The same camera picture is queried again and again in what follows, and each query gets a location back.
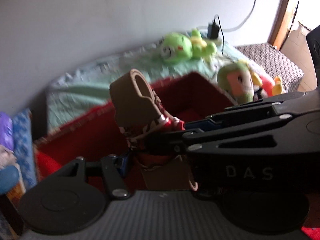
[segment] red storage box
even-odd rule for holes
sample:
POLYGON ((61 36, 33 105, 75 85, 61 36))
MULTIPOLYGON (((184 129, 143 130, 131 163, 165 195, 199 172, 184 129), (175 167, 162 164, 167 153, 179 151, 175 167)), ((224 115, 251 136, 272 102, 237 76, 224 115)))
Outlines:
MULTIPOLYGON (((185 122, 222 112, 225 107, 235 103, 228 94, 198 73, 178 79, 168 78, 154 83, 153 88, 167 111, 185 122)), ((87 161, 98 161, 109 154, 124 153, 128 149, 127 143, 114 115, 115 109, 109 102, 60 127, 56 133, 36 141, 39 179, 47 177, 77 156, 83 156, 87 161)), ((124 180, 131 191, 146 188, 137 164, 124 180)), ((101 188, 98 179, 89 178, 89 183, 101 188)))

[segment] white wire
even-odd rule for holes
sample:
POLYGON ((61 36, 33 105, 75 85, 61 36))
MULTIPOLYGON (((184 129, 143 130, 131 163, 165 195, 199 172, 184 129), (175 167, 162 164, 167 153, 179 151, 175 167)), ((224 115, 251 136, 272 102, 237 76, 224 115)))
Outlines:
MULTIPOLYGON (((249 17, 251 16, 251 14, 256 6, 256 1, 257 0, 254 0, 251 11, 247 15, 247 17, 238 26, 230 28, 230 29, 223 29, 222 31, 224 31, 225 33, 230 33, 230 32, 234 32, 234 31, 240 29, 246 23, 246 21, 249 19, 249 17)), ((207 30, 208 26, 199 26, 199 27, 197 27, 197 29, 198 30, 207 30)))

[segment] wooden door frame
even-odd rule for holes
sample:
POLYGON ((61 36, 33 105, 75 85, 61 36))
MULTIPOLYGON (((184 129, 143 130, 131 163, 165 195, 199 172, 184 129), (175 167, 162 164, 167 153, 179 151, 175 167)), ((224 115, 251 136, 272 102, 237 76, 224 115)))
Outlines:
POLYGON ((268 40, 272 46, 275 46, 278 49, 281 48, 289 31, 288 26, 294 15, 297 3, 298 0, 281 0, 280 2, 274 27, 268 40))

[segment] mattress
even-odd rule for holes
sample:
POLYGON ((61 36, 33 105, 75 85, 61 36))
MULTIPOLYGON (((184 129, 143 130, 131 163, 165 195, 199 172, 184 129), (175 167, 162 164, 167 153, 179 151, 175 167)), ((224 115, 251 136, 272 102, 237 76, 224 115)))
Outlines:
POLYGON ((218 53, 210 62, 193 59, 170 65, 161 60, 157 49, 159 43, 100 58, 52 82, 47 91, 49 131, 75 119, 94 106, 105 104, 110 99, 110 84, 132 68, 140 70, 150 83, 167 77, 182 76, 191 71, 201 73, 216 82, 216 73, 221 66, 232 60, 247 59, 226 42, 224 57, 218 53))
POLYGON ((269 43, 239 46, 237 49, 261 65, 271 77, 281 76, 287 92, 297 91, 304 73, 279 50, 269 43))

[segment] mint green blanket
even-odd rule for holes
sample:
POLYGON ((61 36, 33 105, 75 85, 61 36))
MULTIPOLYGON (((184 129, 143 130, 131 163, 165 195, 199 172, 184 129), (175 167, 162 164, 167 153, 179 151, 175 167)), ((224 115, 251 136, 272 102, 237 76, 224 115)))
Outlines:
MULTIPOLYGON (((140 70, 150 83, 192 71, 215 82, 217 70, 230 62, 218 54, 210 63, 201 59, 168 65, 161 60, 156 47, 156 44, 150 44, 135 51, 101 58, 54 81, 47 93, 48 129, 69 122, 94 106, 103 105, 110 99, 110 84, 132 68, 140 70)), ((224 55, 233 59, 246 58, 228 43, 224 55)))

